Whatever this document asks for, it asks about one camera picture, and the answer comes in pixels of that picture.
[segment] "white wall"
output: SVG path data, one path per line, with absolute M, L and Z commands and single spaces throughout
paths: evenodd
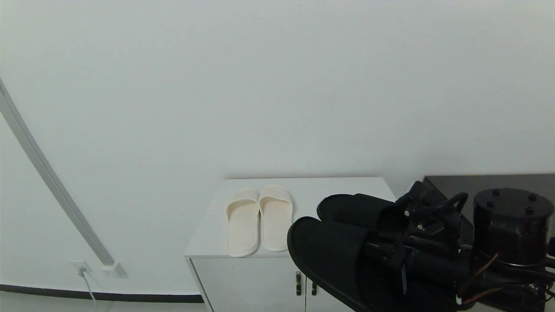
M 7 1 L 1 71 L 129 273 L 181 256 L 219 179 L 555 169 L 554 2 Z M 99 261 L 2 129 L 1 283 L 84 289 Z

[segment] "power plug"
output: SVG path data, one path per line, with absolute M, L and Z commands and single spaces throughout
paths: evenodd
M 84 266 L 80 266 L 79 270 L 77 271 L 77 274 L 79 274 L 79 276 L 81 276 L 82 278 L 85 277 L 85 272 L 87 271 L 87 268 L 85 268 Z

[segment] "floor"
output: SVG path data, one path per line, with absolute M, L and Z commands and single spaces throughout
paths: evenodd
M 0 312 L 93 312 L 93 301 L 23 295 L 0 291 Z M 97 301 L 97 312 L 206 312 L 199 303 L 136 303 Z

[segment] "white slipper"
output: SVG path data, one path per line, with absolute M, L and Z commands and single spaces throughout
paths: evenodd
M 269 251 L 287 250 L 287 231 L 293 219 L 293 197 L 285 188 L 273 184 L 260 192 L 262 246 Z
M 228 217 L 228 251 L 232 257 L 250 255 L 259 242 L 258 191 L 242 189 L 233 195 L 225 208 Z

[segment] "dark countertop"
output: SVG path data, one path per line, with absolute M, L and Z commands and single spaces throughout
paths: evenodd
M 468 201 L 462 209 L 462 214 L 471 223 L 473 223 L 474 196 L 484 189 L 524 189 L 545 196 L 555 203 L 555 174 L 429 176 L 424 179 L 424 183 L 427 185 L 431 183 L 447 198 L 459 192 L 467 192 Z M 552 228 L 555 228 L 555 220 L 553 222 Z

